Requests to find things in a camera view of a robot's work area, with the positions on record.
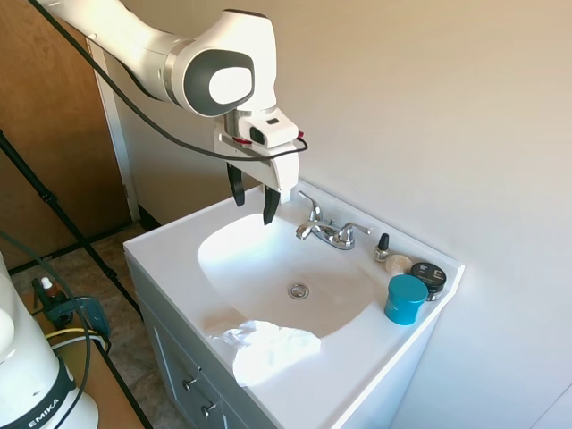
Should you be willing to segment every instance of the blue jar lid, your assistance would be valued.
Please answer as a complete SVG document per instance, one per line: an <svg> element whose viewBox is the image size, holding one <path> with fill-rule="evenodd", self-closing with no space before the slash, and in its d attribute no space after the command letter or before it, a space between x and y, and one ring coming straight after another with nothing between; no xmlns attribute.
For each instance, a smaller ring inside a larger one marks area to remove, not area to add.
<svg viewBox="0 0 572 429"><path fill-rule="evenodd" d="M390 280L389 292L392 301L399 300L411 304L422 303L428 295L425 283L409 274L393 277Z"/></svg>

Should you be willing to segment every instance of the door frame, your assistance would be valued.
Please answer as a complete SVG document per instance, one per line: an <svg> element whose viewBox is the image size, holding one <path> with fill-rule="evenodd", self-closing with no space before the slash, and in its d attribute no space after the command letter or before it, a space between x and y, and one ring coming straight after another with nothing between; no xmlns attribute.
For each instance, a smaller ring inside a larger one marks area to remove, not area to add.
<svg viewBox="0 0 572 429"><path fill-rule="evenodd" d="M88 38L86 38L86 40L88 41L89 51L93 59L96 61L96 63L99 64L104 72L109 74L107 69L107 62L105 61L104 50ZM93 72L96 75L97 87L99 88L99 95L101 96L101 101L104 106L107 127L109 128L111 141L114 144L115 159L117 159L117 164L119 165L119 173L122 177L122 183L125 189L125 197L127 198L127 206L129 207L131 220L133 222L137 222L140 219L139 202L137 200L135 181L133 180L133 174L131 172L129 155L127 153L127 145L125 144L125 137L123 136L123 130L121 121L119 119L119 111L117 110L115 95L113 90L109 88L101 76L97 74L97 71L94 70Z"/></svg>

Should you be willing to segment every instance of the beige wall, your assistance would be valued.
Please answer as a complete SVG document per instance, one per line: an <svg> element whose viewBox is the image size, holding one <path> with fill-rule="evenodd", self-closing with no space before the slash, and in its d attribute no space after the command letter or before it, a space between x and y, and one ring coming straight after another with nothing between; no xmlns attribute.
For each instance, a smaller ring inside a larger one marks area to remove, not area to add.
<svg viewBox="0 0 572 429"><path fill-rule="evenodd" d="M572 382L572 2L125 4L187 36L225 7L270 16L280 108L311 146L301 176L467 264L394 427L530 427ZM136 98L209 146L210 121ZM121 115L159 221L229 195L223 163Z"/></svg>

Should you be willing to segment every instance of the chrome faucet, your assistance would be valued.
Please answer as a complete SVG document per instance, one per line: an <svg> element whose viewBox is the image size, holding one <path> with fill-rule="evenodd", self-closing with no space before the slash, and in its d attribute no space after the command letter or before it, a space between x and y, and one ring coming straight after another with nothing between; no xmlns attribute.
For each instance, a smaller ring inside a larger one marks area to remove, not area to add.
<svg viewBox="0 0 572 429"><path fill-rule="evenodd" d="M321 241L338 248L340 250L351 250L356 245L356 239L354 237L354 228L363 232L364 234L370 234L371 230L365 226L358 225L357 223L348 222L341 228L336 226L333 220L324 220L322 216L322 209L318 203L311 197L306 195L304 192L299 191L298 194L312 202L312 212L310 212L309 220L302 223L296 229L296 237L300 240L305 240L313 232L314 235Z"/></svg>

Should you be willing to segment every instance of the table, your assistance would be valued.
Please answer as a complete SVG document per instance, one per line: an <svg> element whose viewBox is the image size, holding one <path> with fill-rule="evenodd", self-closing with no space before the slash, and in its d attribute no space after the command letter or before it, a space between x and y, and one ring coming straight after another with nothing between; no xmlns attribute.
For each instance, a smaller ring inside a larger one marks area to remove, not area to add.
<svg viewBox="0 0 572 429"><path fill-rule="evenodd" d="M21 299L26 308L29 311L32 310L33 294L23 295ZM75 316L73 319L74 323L71 323L69 327L80 327L78 317ZM44 333L55 331L54 326L43 314L37 315L36 320ZM77 333L75 335L64 334L52 339L51 342L65 341L77 335ZM99 342L92 341L90 350L89 376L85 392L94 399L99 410L97 429L153 429ZM61 347L56 352L75 377L79 387L86 361L85 342L74 342Z"/></svg>

